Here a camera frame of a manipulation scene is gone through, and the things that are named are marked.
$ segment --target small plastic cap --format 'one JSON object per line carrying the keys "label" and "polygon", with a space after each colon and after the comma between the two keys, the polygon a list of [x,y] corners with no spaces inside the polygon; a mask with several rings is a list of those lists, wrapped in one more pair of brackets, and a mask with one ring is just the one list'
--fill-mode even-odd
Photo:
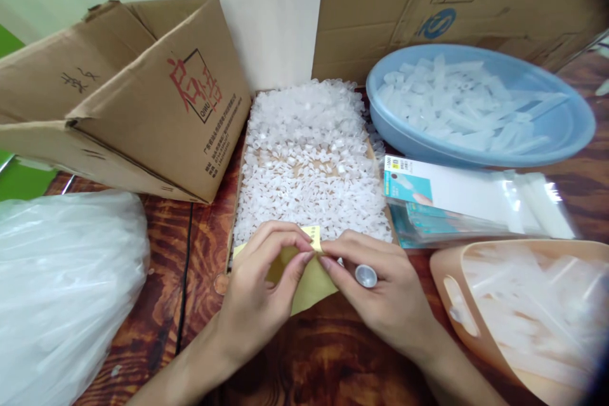
{"label": "small plastic cap", "polygon": [[358,266],[355,269],[355,278],[367,289],[374,287],[377,282],[376,272],[368,265]]}

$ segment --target open cardboard box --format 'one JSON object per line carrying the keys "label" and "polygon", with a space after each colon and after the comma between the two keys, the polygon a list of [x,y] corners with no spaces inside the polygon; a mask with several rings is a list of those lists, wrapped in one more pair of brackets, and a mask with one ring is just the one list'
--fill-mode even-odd
{"label": "open cardboard box", "polygon": [[[558,383],[533,373],[513,369],[495,342],[482,314],[462,267],[464,256],[496,244],[505,246],[519,244],[528,246],[533,252],[556,259],[571,255],[586,261],[609,261],[609,246],[593,241],[579,240],[503,240],[468,244],[437,251],[431,257],[431,273],[440,293],[442,304],[449,315],[450,323],[463,343],[476,355],[499,369],[515,383],[524,386],[549,406],[571,406],[584,399],[585,391]],[[459,321],[451,308],[455,308]]]}
{"label": "open cardboard box", "polygon": [[213,201],[251,106],[219,0],[91,8],[0,60],[0,147],[110,187]]}

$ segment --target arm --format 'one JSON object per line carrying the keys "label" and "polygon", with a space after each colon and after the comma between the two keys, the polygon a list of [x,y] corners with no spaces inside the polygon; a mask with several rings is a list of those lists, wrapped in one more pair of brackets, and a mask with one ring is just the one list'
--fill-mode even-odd
{"label": "arm", "polygon": [[[393,244],[347,231],[322,243],[320,258],[336,287],[364,323],[423,371],[442,405],[505,405],[471,365],[431,312],[421,283],[404,251]],[[342,257],[345,268],[334,258]],[[353,277],[355,265],[373,267],[379,282],[365,289]]]}
{"label": "arm", "polygon": [[[254,357],[290,317],[296,287],[309,260],[311,238],[298,226],[267,222],[233,261],[222,309],[128,406],[189,406],[199,403]],[[277,284],[266,274],[283,247],[300,251]]]}

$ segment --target wooden table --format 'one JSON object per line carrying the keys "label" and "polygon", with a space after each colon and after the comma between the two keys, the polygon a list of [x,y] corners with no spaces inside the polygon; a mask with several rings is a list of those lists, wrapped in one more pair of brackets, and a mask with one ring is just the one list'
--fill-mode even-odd
{"label": "wooden table", "polygon": [[[609,97],[594,96],[609,77],[609,60],[586,53],[559,75],[588,100],[597,132],[576,157],[539,171],[558,185],[582,236],[609,243]],[[225,267],[241,148],[242,142],[213,205],[142,196],[152,246],[150,275],[99,376],[78,405],[123,404],[220,309],[222,297],[214,290],[214,281]],[[61,193],[68,179],[60,174],[48,193]],[[76,178],[69,191],[102,188]],[[410,260],[433,313],[457,339],[433,283],[429,256],[412,255]],[[510,404],[542,404],[461,347]],[[118,365],[118,374],[112,376]],[[254,360],[205,402],[269,406],[434,403],[418,368],[378,340],[340,294],[290,318]]]}

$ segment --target white plastic bag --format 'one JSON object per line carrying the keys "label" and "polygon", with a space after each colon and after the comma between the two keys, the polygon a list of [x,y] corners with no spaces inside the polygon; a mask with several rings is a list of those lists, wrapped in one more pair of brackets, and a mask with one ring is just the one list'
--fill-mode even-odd
{"label": "white plastic bag", "polygon": [[108,190],[0,203],[0,405],[71,405],[148,271],[140,199]]}

